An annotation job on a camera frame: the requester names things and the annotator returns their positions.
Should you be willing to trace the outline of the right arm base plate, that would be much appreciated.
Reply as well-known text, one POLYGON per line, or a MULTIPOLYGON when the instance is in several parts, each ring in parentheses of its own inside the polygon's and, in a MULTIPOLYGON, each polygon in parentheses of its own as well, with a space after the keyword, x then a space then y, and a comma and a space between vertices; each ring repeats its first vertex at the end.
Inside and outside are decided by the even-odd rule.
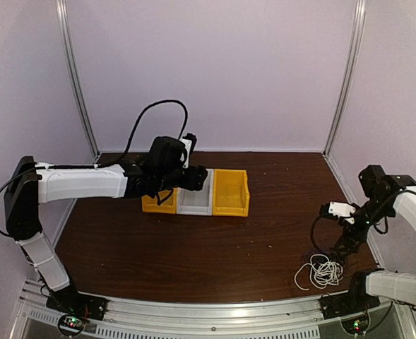
POLYGON ((344 317, 351 314, 365 312, 368 309, 378 307, 378 297, 357 296, 349 292, 337 295, 326 295, 319 299, 320 309, 325 319, 344 317))

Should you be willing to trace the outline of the white bin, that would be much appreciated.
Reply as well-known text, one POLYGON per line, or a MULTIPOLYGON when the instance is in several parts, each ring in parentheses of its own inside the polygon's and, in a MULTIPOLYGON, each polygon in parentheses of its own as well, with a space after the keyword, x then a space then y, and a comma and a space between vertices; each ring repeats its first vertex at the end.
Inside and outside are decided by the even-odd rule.
POLYGON ((177 214, 210 216, 213 213, 214 169, 207 169, 208 176, 201 191, 178 189, 177 214))

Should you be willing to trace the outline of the yellow bin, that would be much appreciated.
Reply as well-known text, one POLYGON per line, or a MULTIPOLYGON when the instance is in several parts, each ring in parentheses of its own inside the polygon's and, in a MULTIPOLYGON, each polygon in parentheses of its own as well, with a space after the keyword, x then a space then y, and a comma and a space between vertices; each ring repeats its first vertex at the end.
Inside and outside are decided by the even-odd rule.
POLYGON ((141 199, 141 208, 144 213, 177 213, 177 189, 161 191, 158 197, 144 196, 141 199))
POLYGON ((245 218, 249 215, 246 170, 214 169, 213 215, 245 218))

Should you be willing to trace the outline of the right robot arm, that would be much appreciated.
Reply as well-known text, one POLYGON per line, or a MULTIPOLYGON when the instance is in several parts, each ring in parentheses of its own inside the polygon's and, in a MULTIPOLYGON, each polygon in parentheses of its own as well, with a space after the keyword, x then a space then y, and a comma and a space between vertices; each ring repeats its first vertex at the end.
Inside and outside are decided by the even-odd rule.
MULTIPOLYGON (((408 174, 387 174, 380 165, 369 165, 358 175, 366 201, 330 202, 328 217, 342 227, 331 248, 333 258, 356 254, 368 240, 370 229, 394 218, 404 220, 416 234, 416 180, 408 174)), ((380 268, 358 271, 350 281, 343 304, 348 311, 359 311, 371 298, 392 299, 416 309, 416 274, 396 273, 380 268)))

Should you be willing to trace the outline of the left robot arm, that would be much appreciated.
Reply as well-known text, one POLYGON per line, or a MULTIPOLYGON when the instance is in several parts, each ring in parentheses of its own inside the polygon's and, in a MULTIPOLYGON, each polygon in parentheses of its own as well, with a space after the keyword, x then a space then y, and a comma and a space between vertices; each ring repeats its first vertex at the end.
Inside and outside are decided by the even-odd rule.
POLYGON ((20 159, 4 193, 5 235, 13 239, 44 279, 50 295, 69 314, 83 308, 83 298, 44 234, 39 217, 43 203, 80 198, 154 198, 181 188, 201 191, 208 170, 189 163, 196 138, 155 138, 150 150, 137 160, 124 157, 107 164, 51 165, 20 159))

